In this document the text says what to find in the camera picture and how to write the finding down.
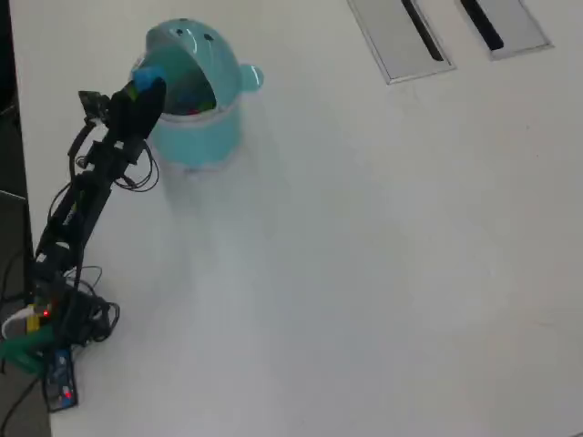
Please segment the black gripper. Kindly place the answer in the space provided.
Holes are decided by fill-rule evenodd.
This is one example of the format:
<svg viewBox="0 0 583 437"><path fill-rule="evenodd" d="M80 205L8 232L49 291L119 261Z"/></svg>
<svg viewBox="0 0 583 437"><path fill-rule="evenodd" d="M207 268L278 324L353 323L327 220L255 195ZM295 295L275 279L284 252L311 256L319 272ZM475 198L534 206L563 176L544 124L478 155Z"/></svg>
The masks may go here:
<svg viewBox="0 0 583 437"><path fill-rule="evenodd" d="M156 77L148 84L136 80L128 82L123 93L112 95L108 106L107 143L122 144L124 150L137 150L158 122L166 99L166 83Z"/></svg>

